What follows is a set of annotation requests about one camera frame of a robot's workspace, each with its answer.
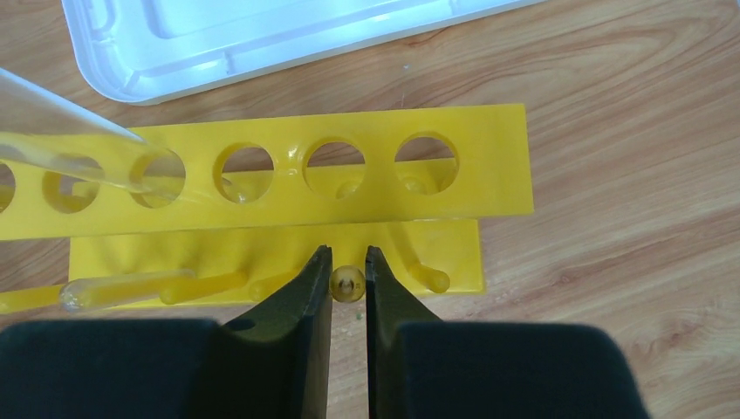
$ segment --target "test tube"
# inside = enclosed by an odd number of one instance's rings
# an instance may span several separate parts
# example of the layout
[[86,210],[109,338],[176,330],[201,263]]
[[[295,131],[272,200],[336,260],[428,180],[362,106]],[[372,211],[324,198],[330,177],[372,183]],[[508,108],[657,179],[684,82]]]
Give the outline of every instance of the test tube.
[[67,311],[91,311],[155,298],[167,287],[195,280],[188,269],[81,278],[65,285],[58,297]]
[[[100,182],[132,193],[174,200],[185,176],[182,161],[169,149],[120,127],[69,100],[0,68],[0,160],[16,161],[62,175]],[[72,141],[71,135],[88,135]],[[151,162],[151,175],[127,170],[104,172],[101,150],[117,161]],[[166,181],[176,178],[179,182]]]

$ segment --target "yellow test tube rack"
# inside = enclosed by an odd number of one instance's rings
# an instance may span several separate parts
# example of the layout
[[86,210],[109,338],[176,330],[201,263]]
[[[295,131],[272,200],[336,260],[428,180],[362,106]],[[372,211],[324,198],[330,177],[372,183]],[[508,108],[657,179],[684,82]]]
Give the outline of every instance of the yellow test tube rack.
[[[190,269],[201,282],[169,302],[225,305],[264,299],[320,244],[335,267],[362,266],[381,247],[413,293],[483,292],[477,218],[533,210],[526,120],[521,105],[466,106],[233,120],[133,128],[175,152],[185,168],[173,202],[95,187],[91,203],[58,210],[53,174],[6,162],[16,190],[0,213],[0,239],[72,237],[70,280]],[[442,140],[455,158],[396,162],[406,141]],[[69,143],[89,136],[65,138]],[[309,168],[320,146],[344,142],[363,165]],[[222,174],[237,148],[262,148],[274,170]],[[144,175],[146,161],[110,150],[100,167]],[[224,185],[239,185],[240,199]],[[75,193],[90,196],[93,184]],[[243,274],[243,281],[229,275]],[[3,294],[0,294],[2,311]],[[150,299],[126,306],[163,306]]]

